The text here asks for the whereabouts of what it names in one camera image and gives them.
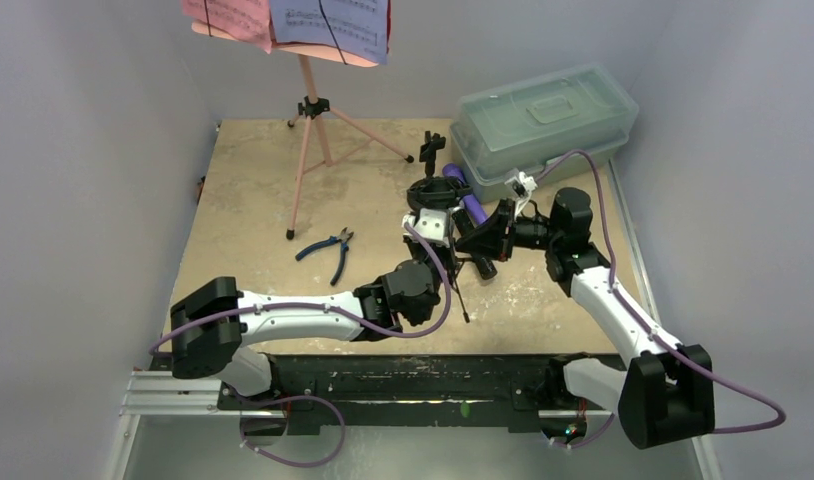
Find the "silver condenser microphone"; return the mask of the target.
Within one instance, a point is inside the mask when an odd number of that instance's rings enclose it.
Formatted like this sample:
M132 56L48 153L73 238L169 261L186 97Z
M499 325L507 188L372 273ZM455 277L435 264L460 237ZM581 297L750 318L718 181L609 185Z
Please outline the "silver condenser microphone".
M461 236L470 233L475 229L475 224L464 207L453 208L451 210L451 218ZM482 280L492 280L497 275L497 270L493 262L488 258L472 254L471 260L475 264L478 274Z

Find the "black round-base mic stand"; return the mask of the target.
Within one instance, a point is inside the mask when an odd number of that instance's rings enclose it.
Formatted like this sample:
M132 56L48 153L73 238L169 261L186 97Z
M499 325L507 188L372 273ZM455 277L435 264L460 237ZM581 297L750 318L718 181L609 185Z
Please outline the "black round-base mic stand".
M424 165L425 176L407 190L409 201L435 198L443 192L444 181L437 178L435 173L438 152L446 147L446 143L447 139L439 133L424 133L424 143L419 149L419 162Z

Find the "black tripod mic stand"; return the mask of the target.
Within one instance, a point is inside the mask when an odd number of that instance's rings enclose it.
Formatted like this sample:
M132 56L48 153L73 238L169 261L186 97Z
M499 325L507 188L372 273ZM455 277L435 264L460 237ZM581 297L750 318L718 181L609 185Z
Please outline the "black tripod mic stand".
M461 200L470 193L471 188L455 177L423 178L407 189L406 199L410 213L404 217L404 221L429 243L439 258L448 284L458 295L466 323L470 322L470 318L465 311L462 295L457 286L457 276L463 260L456 257L453 246L455 229L453 214L461 208Z

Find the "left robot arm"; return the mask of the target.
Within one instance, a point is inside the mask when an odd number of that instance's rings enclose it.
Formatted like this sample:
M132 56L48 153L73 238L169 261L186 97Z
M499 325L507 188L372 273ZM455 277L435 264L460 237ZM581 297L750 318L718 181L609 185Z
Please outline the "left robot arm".
M232 276L216 277L170 308L176 379L217 378L255 408L280 399L277 367L252 345L275 340L376 342L412 339L439 329L451 308L456 262L450 239L408 228L410 259L352 291L280 297L240 290Z

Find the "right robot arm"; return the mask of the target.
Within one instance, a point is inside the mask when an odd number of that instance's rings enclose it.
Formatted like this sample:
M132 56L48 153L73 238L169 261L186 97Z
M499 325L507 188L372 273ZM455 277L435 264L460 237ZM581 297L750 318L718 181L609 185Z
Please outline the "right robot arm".
M709 434L715 427L712 360L685 345L633 300L611 261L591 241L590 196L559 190L548 215L519 215L509 199L455 243L457 251L507 261L514 248L541 250L550 278L599 325L623 361L617 370L585 354L556 363L544 381L547 399L567 407L582 398L618 419L639 449Z

